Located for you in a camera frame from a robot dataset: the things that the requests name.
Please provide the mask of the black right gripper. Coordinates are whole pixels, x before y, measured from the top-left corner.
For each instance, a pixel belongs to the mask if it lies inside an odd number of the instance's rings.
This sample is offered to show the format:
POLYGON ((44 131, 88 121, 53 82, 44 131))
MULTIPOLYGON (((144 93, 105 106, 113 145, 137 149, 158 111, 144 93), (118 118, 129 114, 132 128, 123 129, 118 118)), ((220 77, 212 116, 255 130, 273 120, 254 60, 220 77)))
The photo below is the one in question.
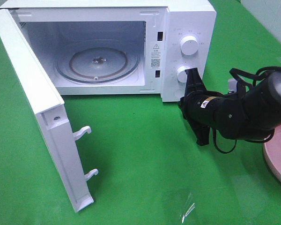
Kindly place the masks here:
POLYGON ((216 114, 225 98, 207 95, 203 92, 195 94, 194 91, 207 90, 198 68, 186 69, 185 73, 187 75, 185 94, 188 95, 182 97, 178 105, 196 136, 196 143, 199 146, 205 146, 209 144, 209 126, 216 125, 216 114))

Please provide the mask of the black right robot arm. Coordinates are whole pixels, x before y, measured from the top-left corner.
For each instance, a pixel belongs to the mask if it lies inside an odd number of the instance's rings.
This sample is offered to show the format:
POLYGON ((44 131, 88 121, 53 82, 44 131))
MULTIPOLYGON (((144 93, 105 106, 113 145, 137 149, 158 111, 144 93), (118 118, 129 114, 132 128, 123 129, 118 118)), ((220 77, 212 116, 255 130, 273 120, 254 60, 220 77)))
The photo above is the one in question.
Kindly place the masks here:
POLYGON ((209 144, 209 132, 231 140, 265 143, 281 124, 281 67, 270 66, 251 74, 232 68, 237 90, 223 95, 208 91, 198 70, 185 70, 185 95, 179 101, 197 144, 209 144))

